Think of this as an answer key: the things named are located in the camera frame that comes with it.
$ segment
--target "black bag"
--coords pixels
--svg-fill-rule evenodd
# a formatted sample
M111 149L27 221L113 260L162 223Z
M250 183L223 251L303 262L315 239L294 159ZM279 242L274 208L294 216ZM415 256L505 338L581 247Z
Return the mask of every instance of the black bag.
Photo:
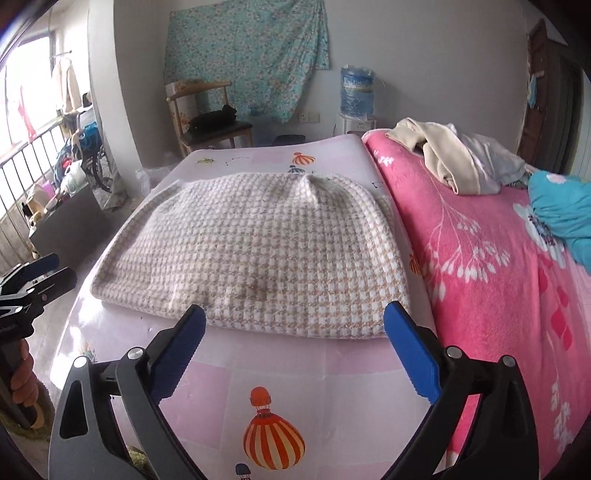
M229 127L236 121L236 110L224 105L221 110L202 113L189 121L189 132L213 132Z

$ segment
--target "floral cloth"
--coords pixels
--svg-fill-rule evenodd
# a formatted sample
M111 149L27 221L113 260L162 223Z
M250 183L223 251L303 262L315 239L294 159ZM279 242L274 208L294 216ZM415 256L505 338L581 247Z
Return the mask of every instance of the floral cloth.
M583 317L569 252L536 217L527 192L503 187L494 196L457 196L384 131L363 140L409 234L442 344L471 358L517 360L543 478L591 408L591 319ZM462 448L476 403L466 403L452 452Z
M328 68L324 0L226 0L170 14L165 83L231 80L241 117L287 122L312 70Z
M531 206L591 275L591 183L540 170L528 185Z

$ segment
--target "water bottle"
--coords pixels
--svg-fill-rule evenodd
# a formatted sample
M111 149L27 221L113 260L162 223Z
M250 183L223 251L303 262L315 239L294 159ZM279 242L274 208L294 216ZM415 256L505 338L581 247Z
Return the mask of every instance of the water bottle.
M340 112L366 119L374 112L375 73L366 68L345 65L340 70Z

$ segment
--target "pile of clothes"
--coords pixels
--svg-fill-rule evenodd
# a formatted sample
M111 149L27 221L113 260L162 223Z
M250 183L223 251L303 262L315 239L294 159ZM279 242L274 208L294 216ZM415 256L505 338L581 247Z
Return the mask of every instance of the pile of clothes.
M467 134L453 124L405 118L386 136L411 151L421 149L427 169L455 194L497 194L504 185L527 188L537 219L591 275L591 183L526 166L494 138Z
M410 151L421 148L428 170L456 194L496 194L525 173L525 161L497 140L467 134L453 124L405 118L386 136Z

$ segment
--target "wooden chair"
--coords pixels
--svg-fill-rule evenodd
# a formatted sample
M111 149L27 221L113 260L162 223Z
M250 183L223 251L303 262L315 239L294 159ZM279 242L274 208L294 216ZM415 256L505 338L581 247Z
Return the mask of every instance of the wooden chair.
M183 133L183 127L181 124L180 115L178 114L177 99L186 97L189 95L196 95L198 93L207 92L208 90L222 89L223 101L225 105L229 105L228 92L226 87L232 85L232 82L203 82L203 83L192 83L187 85L179 92L166 98L168 104L172 103L173 106L173 117L176 123L176 132L181 152L184 155L191 153L199 148L206 147L212 143L221 142L222 140L229 140L232 148L236 148L234 138L244 136L246 137L246 143L249 147L253 147L252 143L252 125L248 122L235 121L228 127L221 128L213 132L186 132Z

